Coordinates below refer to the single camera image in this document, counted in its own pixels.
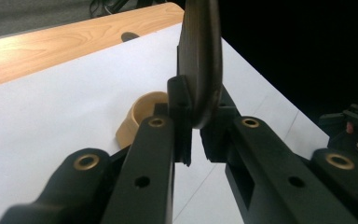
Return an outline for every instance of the wooden table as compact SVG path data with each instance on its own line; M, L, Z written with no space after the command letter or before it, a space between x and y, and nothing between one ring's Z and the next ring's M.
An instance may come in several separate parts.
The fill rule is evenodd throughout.
M98 19L0 38L0 84L175 25L184 11L174 3L144 7Z

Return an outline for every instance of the dark background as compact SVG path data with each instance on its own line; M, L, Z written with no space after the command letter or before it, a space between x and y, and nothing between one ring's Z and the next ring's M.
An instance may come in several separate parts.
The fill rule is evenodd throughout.
M186 10L185 0L168 1ZM89 20L90 3L0 0L0 36ZM222 37L312 121L358 104L358 0L219 6Z

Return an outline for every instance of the white surface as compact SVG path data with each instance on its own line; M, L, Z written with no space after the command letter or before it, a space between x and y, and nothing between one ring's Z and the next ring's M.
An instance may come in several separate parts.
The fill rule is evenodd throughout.
M166 91L176 75L181 24L0 85L0 216L30 203L71 153L118 151L115 132L132 103ZM328 136L223 41L224 84L241 114L263 119L309 158ZM176 164L173 222L242 223L223 164L205 159L193 133L192 165Z

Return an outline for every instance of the wooden surface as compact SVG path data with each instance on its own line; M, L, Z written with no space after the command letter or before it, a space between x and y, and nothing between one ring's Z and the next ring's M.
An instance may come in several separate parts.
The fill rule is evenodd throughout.
M182 22L184 11L165 3L98 19L0 39L0 84Z

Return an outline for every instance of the beige cup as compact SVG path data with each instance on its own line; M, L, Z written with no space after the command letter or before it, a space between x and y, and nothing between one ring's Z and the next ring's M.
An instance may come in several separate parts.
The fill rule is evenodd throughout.
M155 104L168 103L164 91L152 91L138 98L132 105L127 117L116 131L116 140L121 149L132 144L142 120L153 116Z

